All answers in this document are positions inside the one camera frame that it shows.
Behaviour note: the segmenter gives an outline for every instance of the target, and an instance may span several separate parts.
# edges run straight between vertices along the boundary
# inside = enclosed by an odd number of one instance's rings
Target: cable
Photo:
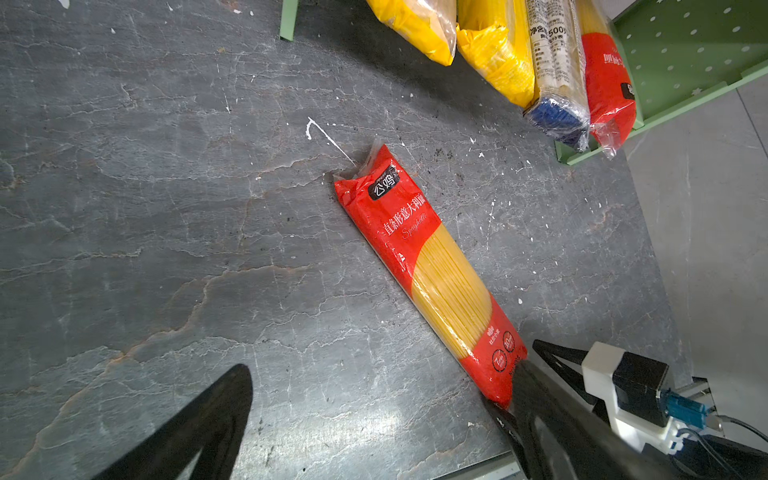
[[[696,432],[695,430],[691,430],[691,429],[680,429],[680,430],[677,430],[677,433],[678,434],[688,433],[696,437],[696,440],[699,441],[699,443],[704,448],[704,450],[706,450],[707,453],[710,454],[710,457],[714,458],[715,462],[719,463],[720,466],[723,467],[723,469],[726,472],[735,475],[739,480],[744,480],[744,477],[742,477],[741,474],[737,472],[734,467],[730,466],[730,464],[726,462],[725,459],[722,456],[720,456],[719,453],[715,452],[715,449],[712,448],[712,445],[710,445],[710,443],[707,440],[705,440],[703,436],[699,435],[699,432]]]
[[[684,463],[682,463],[677,458],[674,458],[674,455],[668,455],[668,456],[669,456],[670,462],[672,463],[672,466],[675,467],[675,469],[678,472],[680,472],[680,473],[684,473],[685,475],[688,475],[689,477],[700,478],[702,480],[717,480],[714,477],[705,477],[704,475],[701,475],[700,473],[694,472],[694,470],[691,467],[689,467],[688,465],[685,465]]]
[[[735,423],[736,425],[740,425],[745,429],[749,430],[750,432],[754,433],[755,435],[759,436],[766,442],[768,442],[768,435],[762,433],[760,430],[756,429],[755,427],[753,427],[747,422],[742,422],[741,420],[735,419],[734,417],[729,417],[728,415],[718,415],[717,418],[719,418],[720,420],[723,420],[724,422],[730,422],[730,423]]]

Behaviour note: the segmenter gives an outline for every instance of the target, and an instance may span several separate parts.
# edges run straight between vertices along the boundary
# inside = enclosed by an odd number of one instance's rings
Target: black label
[[[397,185],[397,182],[399,181],[400,176],[397,174],[395,166],[389,165],[389,168],[384,170],[381,177],[377,178],[375,182],[368,186],[368,195],[371,196],[372,200],[378,200]]]
[[[634,89],[631,84],[621,84],[621,93],[624,94],[624,98],[627,100],[634,100]]]

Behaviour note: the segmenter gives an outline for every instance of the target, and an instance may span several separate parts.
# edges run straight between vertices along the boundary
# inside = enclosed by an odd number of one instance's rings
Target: white paint splatter
[[[310,135],[310,126],[314,125],[318,128],[321,132],[323,132],[323,135],[326,136],[326,138],[333,144],[334,147],[338,148],[339,151],[344,154],[344,157],[346,157],[347,160],[351,161],[353,164],[355,163],[351,158],[349,158],[349,155],[346,154],[344,150],[341,149],[341,147],[326,133],[326,131],[323,130],[323,127],[320,127],[317,122],[315,122],[311,117],[307,117],[310,121],[306,124],[306,139],[312,140],[312,135]]]

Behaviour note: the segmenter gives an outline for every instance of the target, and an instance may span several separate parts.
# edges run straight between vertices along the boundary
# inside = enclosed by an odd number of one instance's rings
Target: gray floor tile
[[[694,375],[709,378],[720,413],[768,431],[768,157],[739,95],[630,139],[625,152]],[[738,427],[726,433],[768,447]]]
[[[739,96],[765,149],[768,145],[768,75],[739,88]]]

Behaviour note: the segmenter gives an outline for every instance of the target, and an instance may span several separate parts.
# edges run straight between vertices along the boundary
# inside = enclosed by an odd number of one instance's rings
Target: pasta package
[[[368,0],[380,22],[446,67],[456,51],[455,0]]]
[[[528,351],[408,173],[382,145],[336,196],[483,395],[507,407]]]
[[[538,98],[531,124],[576,151],[589,148],[584,49],[573,0],[527,0]]]
[[[525,0],[458,0],[458,49],[510,102],[527,107],[535,76]]]
[[[605,15],[593,0],[576,0],[576,6],[587,61],[590,131],[603,152],[613,157],[634,126],[634,90]]]

